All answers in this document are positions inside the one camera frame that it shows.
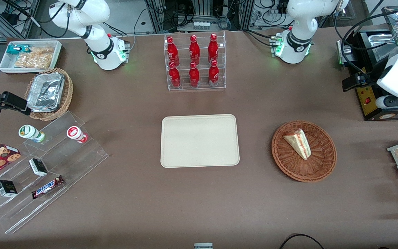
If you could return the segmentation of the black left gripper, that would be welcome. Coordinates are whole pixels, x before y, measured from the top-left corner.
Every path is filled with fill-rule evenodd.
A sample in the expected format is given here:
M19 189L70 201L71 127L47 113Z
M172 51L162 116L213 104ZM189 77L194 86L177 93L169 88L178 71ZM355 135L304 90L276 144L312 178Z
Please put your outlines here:
M380 77L380 72L371 71L369 73L357 72L356 76L349 76L342 80L342 91L347 92L357 87L368 87L376 85Z

